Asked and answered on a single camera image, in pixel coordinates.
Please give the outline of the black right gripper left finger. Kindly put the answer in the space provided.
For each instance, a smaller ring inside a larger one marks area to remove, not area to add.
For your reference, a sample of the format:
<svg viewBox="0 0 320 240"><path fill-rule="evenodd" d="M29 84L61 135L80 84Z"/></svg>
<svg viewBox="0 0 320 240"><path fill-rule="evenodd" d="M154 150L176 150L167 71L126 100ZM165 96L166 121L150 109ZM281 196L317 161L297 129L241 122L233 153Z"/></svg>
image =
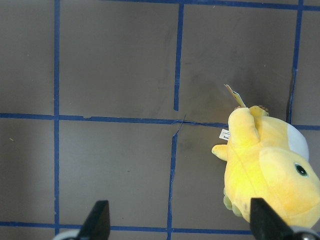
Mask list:
<svg viewBox="0 0 320 240"><path fill-rule="evenodd" d="M53 240L108 240L109 236L109 201L98 200L79 230L61 232Z"/></svg>

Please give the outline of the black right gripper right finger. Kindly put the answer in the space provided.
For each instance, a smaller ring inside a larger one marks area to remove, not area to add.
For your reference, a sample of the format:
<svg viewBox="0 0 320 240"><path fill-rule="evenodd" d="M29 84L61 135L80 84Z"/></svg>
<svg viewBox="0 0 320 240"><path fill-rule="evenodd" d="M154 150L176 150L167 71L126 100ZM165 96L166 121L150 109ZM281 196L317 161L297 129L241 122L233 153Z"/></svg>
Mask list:
<svg viewBox="0 0 320 240"><path fill-rule="evenodd" d="M318 240L320 235L302 226L288 225L263 198L250 201L250 230L256 240Z"/></svg>

